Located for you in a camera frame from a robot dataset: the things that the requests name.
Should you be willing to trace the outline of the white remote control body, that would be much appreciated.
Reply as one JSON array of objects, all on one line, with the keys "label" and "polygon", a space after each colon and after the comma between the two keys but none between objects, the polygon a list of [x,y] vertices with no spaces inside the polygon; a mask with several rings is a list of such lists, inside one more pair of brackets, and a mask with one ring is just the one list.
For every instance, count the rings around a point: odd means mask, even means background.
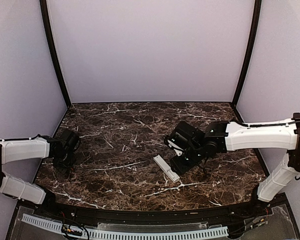
[{"label": "white remote control body", "polygon": [[153,160],[173,183],[180,180],[180,176],[172,170],[171,166],[160,155],[155,156]]}]

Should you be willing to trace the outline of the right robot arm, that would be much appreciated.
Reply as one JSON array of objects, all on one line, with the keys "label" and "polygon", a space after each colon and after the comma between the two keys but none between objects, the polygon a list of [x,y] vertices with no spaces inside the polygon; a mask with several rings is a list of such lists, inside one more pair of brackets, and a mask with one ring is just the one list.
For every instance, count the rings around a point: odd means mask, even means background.
[{"label": "right robot arm", "polygon": [[257,216],[292,180],[300,177],[300,113],[279,121],[247,123],[237,120],[214,121],[205,130],[181,121],[164,139],[176,151],[172,169],[179,175],[217,154],[247,149],[284,151],[282,160],[257,185],[253,200],[245,205],[245,213]]}]

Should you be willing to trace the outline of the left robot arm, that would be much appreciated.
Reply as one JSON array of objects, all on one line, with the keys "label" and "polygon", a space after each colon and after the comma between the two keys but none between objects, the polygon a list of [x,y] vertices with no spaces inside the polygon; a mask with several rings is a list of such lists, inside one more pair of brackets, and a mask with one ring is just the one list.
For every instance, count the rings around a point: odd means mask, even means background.
[{"label": "left robot arm", "polygon": [[52,159],[52,165],[61,173],[68,173],[75,163],[74,153],[81,144],[80,137],[66,129],[60,137],[36,135],[30,138],[0,138],[0,194],[40,205],[49,218],[60,214],[60,206],[54,203],[55,195],[34,183],[3,171],[2,166],[31,159]]}]

